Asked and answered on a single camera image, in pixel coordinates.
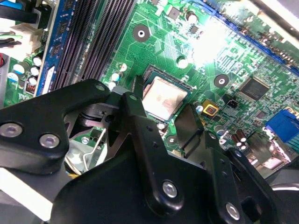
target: white connector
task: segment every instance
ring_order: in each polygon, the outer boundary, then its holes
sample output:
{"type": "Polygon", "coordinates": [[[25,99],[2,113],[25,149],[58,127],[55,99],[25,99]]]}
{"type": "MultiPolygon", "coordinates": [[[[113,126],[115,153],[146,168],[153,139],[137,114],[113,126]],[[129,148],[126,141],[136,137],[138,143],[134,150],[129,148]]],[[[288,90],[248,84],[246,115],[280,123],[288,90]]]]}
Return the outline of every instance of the white connector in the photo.
{"type": "Polygon", "coordinates": [[[10,28],[16,35],[21,35],[22,38],[17,41],[20,45],[15,45],[13,48],[2,48],[1,53],[4,53],[18,61],[23,61],[26,57],[35,52],[41,46],[41,38],[43,35],[42,29],[35,29],[27,23],[21,23],[10,28]]]}

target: green circuit board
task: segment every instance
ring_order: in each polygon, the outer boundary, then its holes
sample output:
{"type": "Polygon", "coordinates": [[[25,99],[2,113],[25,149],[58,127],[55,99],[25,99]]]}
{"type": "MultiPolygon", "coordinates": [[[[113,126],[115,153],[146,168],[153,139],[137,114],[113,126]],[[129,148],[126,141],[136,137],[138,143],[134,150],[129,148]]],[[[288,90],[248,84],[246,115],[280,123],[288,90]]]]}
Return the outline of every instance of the green circuit board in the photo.
{"type": "MultiPolygon", "coordinates": [[[[247,135],[255,131],[263,133],[265,122],[281,109],[289,106],[299,110],[299,81],[296,75],[196,5],[169,0],[161,11],[161,6],[153,2],[138,1],[111,66],[101,80],[103,83],[109,85],[112,74],[123,63],[127,69],[122,72],[118,85],[129,90],[134,77],[142,76],[149,65],[163,70],[192,87],[192,94],[185,103],[209,99],[219,107],[217,121],[199,116],[210,131],[214,132],[218,124],[225,127],[228,133],[222,140],[224,149],[233,146],[230,135],[236,129],[243,129],[247,135]],[[176,19],[168,14],[173,7],[180,11],[176,19]],[[193,11],[198,17],[195,24],[186,21],[188,11],[193,11]],[[141,24],[150,31],[149,39],[144,42],[134,38],[134,29],[141,24]],[[193,26],[198,28],[195,34],[190,32],[193,26]],[[188,60],[185,69],[177,66],[181,56],[188,60]],[[218,88],[214,80],[221,74],[229,77],[229,83],[218,88]],[[269,88],[258,100],[249,99],[240,92],[245,82],[253,77],[269,88]],[[234,109],[225,105],[222,100],[224,94],[235,96],[238,107],[234,109]]],[[[173,119],[164,139],[176,134],[173,119]]],[[[177,145],[171,145],[170,150],[178,150],[177,145]]]]}

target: cable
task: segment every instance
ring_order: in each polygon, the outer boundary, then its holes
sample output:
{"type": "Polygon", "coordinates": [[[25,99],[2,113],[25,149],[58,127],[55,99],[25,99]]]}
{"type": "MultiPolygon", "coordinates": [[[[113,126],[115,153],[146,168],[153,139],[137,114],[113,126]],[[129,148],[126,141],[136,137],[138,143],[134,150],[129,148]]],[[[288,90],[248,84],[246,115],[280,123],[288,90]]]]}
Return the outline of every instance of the cable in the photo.
{"type": "Polygon", "coordinates": [[[9,43],[0,43],[0,48],[9,48],[9,47],[13,47],[15,45],[20,45],[20,44],[22,44],[22,43],[19,41],[9,42],[9,43]]]}
{"type": "Polygon", "coordinates": [[[0,35],[0,39],[7,39],[7,38],[22,39],[23,36],[21,36],[21,35],[0,35]]]}
{"type": "Polygon", "coordinates": [[[0,18],[24,23],[36,23],[37,14],[7,6],[0,6],[0,18]]]}
{"type": "Polygon", "coordinates": [[[9,43],[9,42],[13,42],[14,38],[8,38],[8,39],[4,39],[4,40],[0,40],[0,43],[9,43]]]}
{"type": "Polygon", "coordinates": [[[93,147],[92,151],[89,152],[89,153],[85,153],[85,154],[83,154],[84,167],[85,167],[85,169],[86,169],[87,171],[88,171],[88,167],[87,167],[87,163],[86,163],[86,156],[87,156],[87,155],[92,155],[92,154],[94,153],[94,151],[97,149],[97,147],[98,147],[99,143],[101,142],[101,140],[102,140],[102,138],[103,138],[103,136],[104,136],[105,133],[106,133],[106,129],[104,129],[104,130],[102,131],[102,133],[101,133],[101,135],[99,136],[99,139],[97,140],[97,143],[96,143],[95,146],[93,147]]]}

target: electrolytic capacitor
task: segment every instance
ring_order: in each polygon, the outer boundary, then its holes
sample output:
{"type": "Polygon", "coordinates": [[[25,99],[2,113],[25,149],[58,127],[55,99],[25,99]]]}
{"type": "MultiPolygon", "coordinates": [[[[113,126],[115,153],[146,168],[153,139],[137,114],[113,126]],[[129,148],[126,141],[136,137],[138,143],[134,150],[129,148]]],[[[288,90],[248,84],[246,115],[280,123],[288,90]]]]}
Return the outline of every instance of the electrolytic capacitor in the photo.
{"type": "Polygon", "coordinates": [[[19,62],[13,66],[17,75],[24,76],[26,71],[29,71],[30,64],[28,62],[19,62]]]}
{"type": "Polygon", "coordinates": [[[245,150],[246,149],[246,145],[243,143],[241,144],[241,150],[245,150]]]}
{"type": "Polygon", "coordinates": [[[197,18],[197,15],[196,15],[194,12],[192,12],[192,11],[188,11],[188,12],[186,13],[186,20],[187,20],[188,22],[190,22],[190,23],[197,23],[198,18],[197,18]]]}
{"type": "Polygon", "coordinates": [[[35,66],[41,67],[41,65],[43,63],[43,52],[40,52],[37,55],[35,55],[33,57],[32,61],[35,66]]]}
{"type": "Polygon", "coordinates": [[[199,101],[195,101],[193,103],[193,105],[195,106],[196,112],[199,114],[204,110],[204,107],[201,105],[201,103],[199,101]]]}
{"type": "Polygon", "coordinates": [[[30,76],[28,78],[28,82],[31,84],[31,85],[36,85],[37,84],[37,78],[35,76],[30,76]]]}
{"type": "Polygon", "coordinates": [[[33,76],[38,76],[38,74],[39,74],[39,67],[37,67],[37,66],[31,67],[30,72],[31,72],[31,74],[33,76]]]}
{"type": "Polygon", "coordinates": [[[236,135],[238,136],[238,138],[240,139],[241,142],[246,142],[247,138],[245,133],[243,132],[242,129],[238,129],[236,132],[236,135]]]}
{"type": "Polygon", "coordinates": [[[225,134],[224,127],[222,125],[216,125],[214,127],[214,131],[217,133],[219,136],[223,136],[225,134]]]}
{"type": "Polygon", "coordinates": [[[236,146],[239,147],[239,146],[242,145],[242,143],[240,142],[240,140],[239,140],[239,138],[238,138],[238,136],[236,134],[233,134],[232,137],[231,137],[231,139],[234,141],[234,143],[236,144],[236,146]]]}

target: motherboard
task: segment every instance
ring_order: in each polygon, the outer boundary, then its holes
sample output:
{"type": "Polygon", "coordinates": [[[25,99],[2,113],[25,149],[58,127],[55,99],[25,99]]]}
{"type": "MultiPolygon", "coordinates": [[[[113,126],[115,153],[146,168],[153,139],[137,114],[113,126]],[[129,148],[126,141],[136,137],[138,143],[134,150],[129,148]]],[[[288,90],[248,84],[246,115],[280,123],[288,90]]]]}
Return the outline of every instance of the motherboard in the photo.
{"type": "MultiPolygon", "coordinates": [[[[284,111],[296,122],[299,118],[298,40],[248,2],[79,2],[69,8],[72,22],[54,21],[63,35],[57,38],[54,31],[48,40],[42,71],[31,80],[36,87],[30,90],[29,70],[26,79],[9,78],[5,106],[88,78],[111,91],[116,86],[131,91],[134,78],[141,76],[144,109],[170,152],[184,157],[175,120],[186,105],[193,105],[224,150],[237,147],[254,162],[253,139],[270,140],[277,153],[269,157],[279,157],[281,163],[259,163],[276,170],[299,152],[299,132],[281,141],[276,134],[280,126],[271,122],[284,111]],[[88,23],[79,19],[82,14],[89,15],[88,23]]],[[[30,67],[34,56],[24,59],[30,67]]],[[[18,63],[10,60],[11,76],[18,63]]],[[[76,138],[82,139],[95,144],[91,133],[76,138]]]]}

